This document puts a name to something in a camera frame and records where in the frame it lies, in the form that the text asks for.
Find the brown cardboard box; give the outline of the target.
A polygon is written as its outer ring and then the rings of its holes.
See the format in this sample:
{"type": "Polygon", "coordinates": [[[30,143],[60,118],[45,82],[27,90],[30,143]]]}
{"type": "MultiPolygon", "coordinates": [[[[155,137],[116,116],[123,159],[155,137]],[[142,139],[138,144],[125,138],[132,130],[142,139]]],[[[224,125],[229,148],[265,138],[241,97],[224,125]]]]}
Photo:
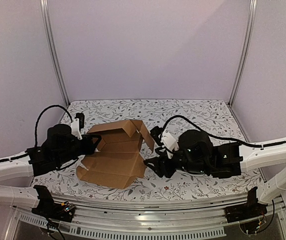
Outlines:
{"type": "Polygon", "coordinates": [[[89,134],[101,136],[97,151],[86,155],[76,169],[80,181],[124,189],[146,170],[140,154],[143,143],[154,150],[154,140],[142,120],[120,120],[94,125],[89,134]]]}

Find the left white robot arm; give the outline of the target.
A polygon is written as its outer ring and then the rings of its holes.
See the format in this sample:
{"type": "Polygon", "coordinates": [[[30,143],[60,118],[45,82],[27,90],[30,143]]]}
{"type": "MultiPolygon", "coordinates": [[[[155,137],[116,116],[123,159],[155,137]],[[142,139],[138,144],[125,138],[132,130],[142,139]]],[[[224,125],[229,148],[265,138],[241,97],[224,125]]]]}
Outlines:
{"type": "MultiPolygon", "coordinates": [[[[57,124],[47,131],[41,146],[28,148],[13,156],[0,158],[0,182],[20,177],[37,177],[62,169],[69,161],[92,155],[101,142],[97,134],[81,134],[77,123],[57,124]]],[[[57,213],[47,187],[0,186],[0,205],[38,208],[46,217],[57,213]]]]}

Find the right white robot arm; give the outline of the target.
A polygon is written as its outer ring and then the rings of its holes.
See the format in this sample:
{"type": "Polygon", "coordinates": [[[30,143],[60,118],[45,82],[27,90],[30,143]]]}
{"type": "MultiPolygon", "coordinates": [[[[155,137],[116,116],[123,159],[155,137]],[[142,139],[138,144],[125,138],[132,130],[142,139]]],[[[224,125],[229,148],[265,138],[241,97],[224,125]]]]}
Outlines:
{"type": "MultiPolygon", "coordinates": [[[[214,146],[203,130],[190,129],[174,138],[167,130],[155,127],[151,136],[158,144],[157,156],[144,164],[157,176],[171,178],[176,171],[227,179],[254,169],[286,164],[286,137],[276,142],[248,143],[229,139],[214,146]]],[[[241,214],[252,218],[275,197],[286,191],[286,167],[265,183],[248,192],[241,214]]]]}

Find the floral patterned table mat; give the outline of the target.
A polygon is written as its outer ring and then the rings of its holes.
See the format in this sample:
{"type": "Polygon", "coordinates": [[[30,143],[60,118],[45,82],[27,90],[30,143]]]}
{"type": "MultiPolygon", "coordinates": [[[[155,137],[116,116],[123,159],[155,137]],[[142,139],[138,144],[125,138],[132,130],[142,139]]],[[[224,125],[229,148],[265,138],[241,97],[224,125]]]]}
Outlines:
{"type": "MultiPolygon", "coordinates": [[[[79,100],[68,107],[71,115],[84,113],[85,130],[93,125],[119,120],[142,120],[148,129],[162,126],[174,115],[185,119],[172,120],[167,130],[174,136],[191,129],[192,124],[214,134],[212,143],[220,145],[220,137],[243,139],[243,135],[229,108],[222,100],[180,99],[125,99],[125,100],[79,100]]],[[[79,198],[154,202],[209,199],[220,196],[246,193],[263,182],[258,169],[228,179],[207,175],[192,175],[176,172],[171,178],[160,178],[146,169],[143,178],[135,180],[125,189],[98,186],[80,181],[76,167],[53,171],[34,178],[34,185],[44,185],[52,193],[79,198]]]]}

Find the front aluminium rail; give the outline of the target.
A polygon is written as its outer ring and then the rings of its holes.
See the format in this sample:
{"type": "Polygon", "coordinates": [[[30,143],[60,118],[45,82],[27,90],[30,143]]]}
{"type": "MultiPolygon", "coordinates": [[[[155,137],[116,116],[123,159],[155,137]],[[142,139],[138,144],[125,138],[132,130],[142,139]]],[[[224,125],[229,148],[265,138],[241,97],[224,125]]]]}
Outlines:
{"type": "Polygon", "coordinates": [[[282,197],[268,205],[263,232],[249,234],[253,218],[228,222],[224,209],[243,204],[245,194],[176,201],[117,201],[55,195],[76,206],[72,222],[58,222],[53,238],[68,240],[286,240],[282,197]]]}

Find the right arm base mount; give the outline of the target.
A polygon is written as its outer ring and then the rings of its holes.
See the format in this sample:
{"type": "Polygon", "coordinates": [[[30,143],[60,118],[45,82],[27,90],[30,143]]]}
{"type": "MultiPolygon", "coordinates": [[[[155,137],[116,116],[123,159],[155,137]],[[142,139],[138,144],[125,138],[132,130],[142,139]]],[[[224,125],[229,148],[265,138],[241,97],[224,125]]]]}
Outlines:
{"type": "Polygon", "coordinates": [[[245,203],[224,208],[225,218],[228,223],[259,217],[267,213],[267,204],[258,203],[257,189],[256,186],[248,191],[245,203]]]}

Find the left aluminium frame post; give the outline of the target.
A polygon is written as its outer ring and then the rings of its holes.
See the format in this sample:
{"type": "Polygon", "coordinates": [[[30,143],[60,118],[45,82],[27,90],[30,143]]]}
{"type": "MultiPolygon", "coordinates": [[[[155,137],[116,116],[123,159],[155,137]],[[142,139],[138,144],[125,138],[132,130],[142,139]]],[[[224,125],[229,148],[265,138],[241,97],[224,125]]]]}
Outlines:
{"type": "Polygon", "coordinates": [[[40,8],[41,8],[41,14],[42,14],[42,20],[45,30],[45,36],[47,39],[47,44],[49,48],[49,53],[54,69],[54,73],[56,76],[57,84],[63,99],[63,102],[66,106],[70,105],[70,99],[68,97],[67,88],[63,79],[62,70],[60,67],[55,42],[54,42],[54,35],[52,31],[51,26],[51,20],[50,20],[50,13],[49,13],[49,7],[48,7],[48,1],[47,0],[40,0],[40,8]]]}

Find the aluminium frame post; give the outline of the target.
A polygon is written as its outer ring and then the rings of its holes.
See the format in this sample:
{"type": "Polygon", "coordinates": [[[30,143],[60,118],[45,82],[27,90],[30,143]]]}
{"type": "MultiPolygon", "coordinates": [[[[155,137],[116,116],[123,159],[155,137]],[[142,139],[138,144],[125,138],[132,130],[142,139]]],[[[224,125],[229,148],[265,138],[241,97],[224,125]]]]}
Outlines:
{"type": "Polygon", "coordinates": [[[255,18],[256,18],[256,11],[257,11],[257,0],[250,0],[249,1],[249,11],[248,11],[248,19],[246,24],[246,31],[245,31],[245,38],[242,46],[242,51],[240,55],[240,60],[238,63],[235,80],[233,83],[232,91],[228,100],[228,106],[230,108],[233,107],[236,97],[238,94],[238,90],[241,84],[243,72],[246,65],[246,60],[248,57],[249,49],[250,49],[250,43],[253,35],[253,29],[255,25],[255,18]]]}
{"type": "Polygon", "coordinates": [[[48,1],[47,0],[40,0],[40,8],[41,8],[41,14],[42,14],[42,20],[45,30],[45,36],[47,39],[47,44],[49,48],[49,53],[54,69],[54,73],[56,76],[57,84],[63,99],[63,102],[66,106],[70,105],[70,99],[68,97],[67,88],[63,79],[62,70],[60,67],[55,42],[54,42],[54,35],[52,31],[51,26],[51,20],[50,20],[50,13],[49,13],[49,7],[48,7],[48,1]]]}

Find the right aluminium frame post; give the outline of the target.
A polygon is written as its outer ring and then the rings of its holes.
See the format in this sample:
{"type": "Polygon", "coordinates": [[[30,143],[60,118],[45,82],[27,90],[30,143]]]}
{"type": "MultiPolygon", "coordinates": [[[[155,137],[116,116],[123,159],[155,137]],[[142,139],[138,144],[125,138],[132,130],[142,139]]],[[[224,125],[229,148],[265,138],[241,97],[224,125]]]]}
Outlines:
{"type": "Polygon", "coordinates": [[[255,25],[255,18],[256,18],[256,11],[257,11],[257,0],[250,0],[249,1],[249,11],[248,11],[248,19],[246,24],[246,31],[245,31],[245,38],[242,46],[242,51],[240,55],[240,60],[238,63],[235,80],[233,83],[232,91],[228,100],[228,106],[230,108],[233,107],[236,97],[238,94],[238,90],[241,84],[243,72],[246,65],[246,60],[248,57],[249,49],[250,49],[250,43],[253,35],[253,29],[255,25]]]}

